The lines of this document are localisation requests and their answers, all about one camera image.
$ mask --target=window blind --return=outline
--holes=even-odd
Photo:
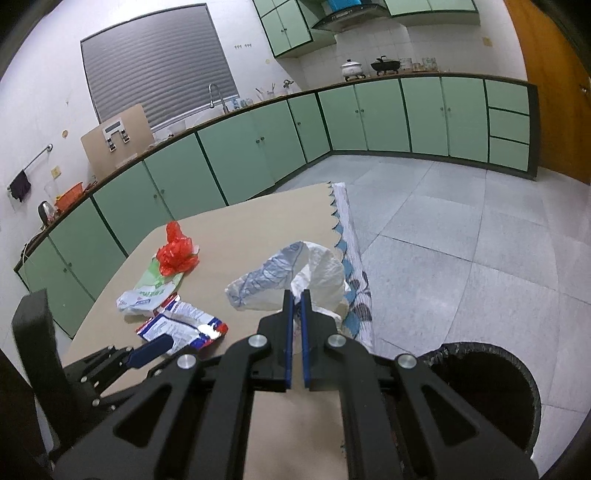
[[[139,17],[81,44],[100,122],[141,103],[154,128],[208,105],[210,83],[224,98],[238,95],[205,4]]]

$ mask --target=upper cabinet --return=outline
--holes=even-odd
[[[314,30],[324,17],[313,0],[253,0],[275,57],[298,57],[336,43],[335,36]]]
[[[385,0],[390,14],[402,25],[480,25],[473,0]]]

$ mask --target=wall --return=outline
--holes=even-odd
[[[92,175],[80,137],[98,121],[90,101],[80,40],[139,15],[192,3],[196,2],[63,0],[35,27],[0,80],[0,347],[7,355],[16,355],[9,323],[27,293],[12,268],[25,242],[41,226],[37,206],[50,200],[50,194],[63,193]],[[287,78],[296,81],[294,91],[306,88],[299,60],[273,59],[252,0],[206,3],[241,96],[255,99],[255,87],[270,88],[272,82],[282,86]],[[252,47],[234,48],[247,43]],[[217,111],[194,115],[188,126]],[[62,138],[64,130],[69,132],[66,138]],[[48,143],[54,145],[53,151],[44,153],[27,170],[33,187],[20,204],[10,198],[6,186]],[[62,175],[54,181],[50,170],[56,165]]]
[[[527,80],[515,28],[503,0],[475,0],[480,26],[428,25],[409,27],[392,18],[378,18],[338,34],[336,45],[300,57],[310,88],[341,82],[340,66],[352,59],[373,73],[370,64],[391,59],[435,57],[442,71],[482,73]],[[483,43],[492,41],[492,47]]]

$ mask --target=tiled wall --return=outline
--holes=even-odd
[[[480,26],[428,25],[405,27],[392,18],[378,18],[338,34],[337,43],[300,58],[310,88],[341,82],[340,66],[352,59],[365,73],[386,55],[391,59],[435,57],[442,71],[482,73],[527,79],[521,47],[503,0],[475,0]],[[485,46],[489,38],[492,47]]]

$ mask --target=white pot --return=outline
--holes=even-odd
[[[363,75],[363,67],[358,61],[347,60],[347,63],[343,63],[340,66],[343,72],[343,77],[355,77],[357,75]]]

